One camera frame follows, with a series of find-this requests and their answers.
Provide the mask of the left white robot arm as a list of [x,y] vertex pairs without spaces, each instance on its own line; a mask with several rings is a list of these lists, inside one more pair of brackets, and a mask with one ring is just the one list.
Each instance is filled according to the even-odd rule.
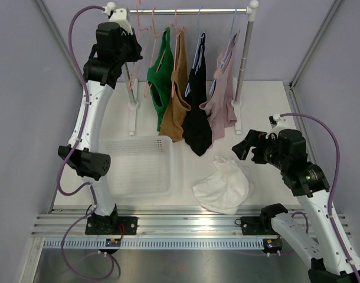
[[87,218],[86,234],[111,235],[121,222],[106,175],[111,157],[100,153],[99,137],[106,106],[123,66],[142,59],[142,48],[128,22],[104,22],[96,29],[96,43],[83,67],[83,98],[76,126],[68,144],[58,148],[64,163],[91,190],[93,210]]

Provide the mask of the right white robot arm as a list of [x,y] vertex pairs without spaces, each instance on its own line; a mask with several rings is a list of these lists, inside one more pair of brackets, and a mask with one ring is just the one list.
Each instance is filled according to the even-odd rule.
[[250,130],[232,151],[240,160],[253,154],[255,164],[270,164],[303,208],[315,238],[293,222],[281,204],[261,209],[259,227],[277,233],[308,268],[310,282],[360,282],[360,258],[349,243],[334,208],[328,206],[331,189],[322,169],[308,161],[306,140],[295,129],[278,133]]

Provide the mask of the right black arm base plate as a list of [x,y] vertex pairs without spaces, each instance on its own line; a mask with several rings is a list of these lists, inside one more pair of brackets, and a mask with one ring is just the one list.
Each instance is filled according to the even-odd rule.
[[275,231],[265,226],[259,216],[242,216],[234,220],[244,236],[274,236]]

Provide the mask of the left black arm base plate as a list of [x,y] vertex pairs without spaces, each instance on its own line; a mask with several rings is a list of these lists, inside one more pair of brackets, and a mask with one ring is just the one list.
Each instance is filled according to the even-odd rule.
[[87,219],[86,235],[136,235],[138,219],[133,216],[91,216]]

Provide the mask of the white tank top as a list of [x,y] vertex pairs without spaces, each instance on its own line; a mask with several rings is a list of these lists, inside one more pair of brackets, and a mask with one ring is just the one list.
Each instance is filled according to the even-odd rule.
[[215,172],[193,185],[197,202],[205,209],[224,215],[234,215],[254,191],[251,169],[233,159],[216,155]]

